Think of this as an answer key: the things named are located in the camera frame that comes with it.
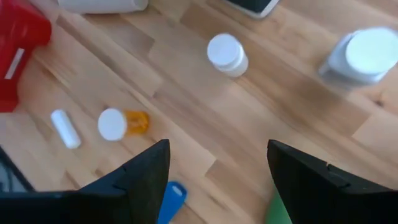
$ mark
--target red object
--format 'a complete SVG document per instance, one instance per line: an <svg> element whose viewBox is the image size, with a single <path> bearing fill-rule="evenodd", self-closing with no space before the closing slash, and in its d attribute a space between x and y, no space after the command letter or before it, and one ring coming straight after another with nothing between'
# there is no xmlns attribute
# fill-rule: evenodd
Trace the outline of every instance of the red object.
<svg viewBox="0 0 398 224"><path fill-rule="evenodd" d="M50 36L50 21L28 1L0 0L0 113L17 106L22 71L33 49Z"/></svg>

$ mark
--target wooden floor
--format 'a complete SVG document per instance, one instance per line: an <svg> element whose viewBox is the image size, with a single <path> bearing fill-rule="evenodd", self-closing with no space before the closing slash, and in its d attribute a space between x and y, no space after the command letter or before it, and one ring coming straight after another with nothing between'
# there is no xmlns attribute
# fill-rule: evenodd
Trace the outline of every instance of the wooden floor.
<svg viewBox="0 0 398 224"><path fill-rule="evenodd" d="M398 28L397 0L281 0L254 21L221 0L151 0L144 12L79 16L31 0L53 22L19 87L21 104L0 115L0 143L37 190L79 189L154 142L172 147L170 179L188 189L176 223L263 223L273 195L268 139L398 189L398 71L344 92L317 68L344 34ZM217 72L206 45L229 32L249 70ZM106 142L107 107L146 110L145 136ZM83 144L68 150L50 114L65 109Z"/></svg>

